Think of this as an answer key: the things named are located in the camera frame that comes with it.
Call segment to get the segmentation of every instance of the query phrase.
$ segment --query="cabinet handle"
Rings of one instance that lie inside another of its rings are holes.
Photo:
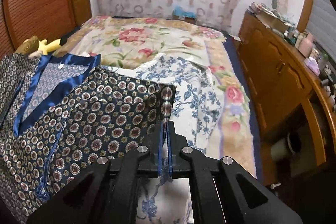
[[[282,69],[285,67],[285,63],[282,63],[279,69],[279,74],[281,73]]]
[[[277,64],[277,66],[275,67],[275,69],[278,70],[280,68],[281,64],[282,64],[282,59],[280,59],[280,62]]]

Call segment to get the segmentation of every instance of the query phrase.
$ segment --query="pink container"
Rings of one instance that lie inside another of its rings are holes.
[[[311,33],[308,33],[307,37],[301,41],[298,48],[299,52],[306,58],[310,55],[311,50],[314,47],[313,40],[314,36]]]

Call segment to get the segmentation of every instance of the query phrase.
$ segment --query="window blind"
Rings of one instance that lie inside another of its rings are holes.
[[[336,11],[329,0],[314,0],[306,30],[336,61]]]

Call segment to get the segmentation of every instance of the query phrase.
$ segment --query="folded cloth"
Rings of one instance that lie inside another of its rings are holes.
[[[320,75],[319,66],[314,58],[308,57],[305,59],[304,63],[307,65],[308,68],[311,69],[313,73],[315,73],[317,76]]]
[[[54,68],[46,57],[54,61],[13,54],[0,62],[0,197],[21,223],[98,157],[140,145],[169,119],[175,97],[173,85],[92,67],[97,58],[79,58],[79,72],[78,57]]]

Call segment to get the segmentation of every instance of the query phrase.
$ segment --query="purple object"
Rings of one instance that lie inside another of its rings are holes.
[[[305,59],[304,63],[307,65],[308,68],[312,70],[314,74],[316,74],[317,76],[320,75],[319,66],[314,58],[308,57]]]

